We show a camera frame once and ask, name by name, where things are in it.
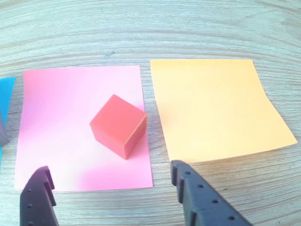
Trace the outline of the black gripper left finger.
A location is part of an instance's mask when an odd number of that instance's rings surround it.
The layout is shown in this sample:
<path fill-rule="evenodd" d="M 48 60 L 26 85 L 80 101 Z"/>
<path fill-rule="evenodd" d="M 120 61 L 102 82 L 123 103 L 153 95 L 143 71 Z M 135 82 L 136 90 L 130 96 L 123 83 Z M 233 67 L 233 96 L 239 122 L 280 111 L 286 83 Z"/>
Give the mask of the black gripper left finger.
<path fill-rule="evenodd" d="M 38 168 L 20 195 L 21 226 L 58 226 L 53 207 L 55 188 L 48 166 Z"/>

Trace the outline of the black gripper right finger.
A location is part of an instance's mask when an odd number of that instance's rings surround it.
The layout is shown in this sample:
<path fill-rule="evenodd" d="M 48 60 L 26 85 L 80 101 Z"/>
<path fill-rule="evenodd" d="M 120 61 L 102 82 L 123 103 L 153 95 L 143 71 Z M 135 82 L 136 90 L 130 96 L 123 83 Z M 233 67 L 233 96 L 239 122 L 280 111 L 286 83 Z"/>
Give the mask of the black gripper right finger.
<path fill-rule="evenodd" d="M 171 161 L 171 181 L 177 188 L 187 226 L 250 226 L 202 176 L 182 161 Z"/>

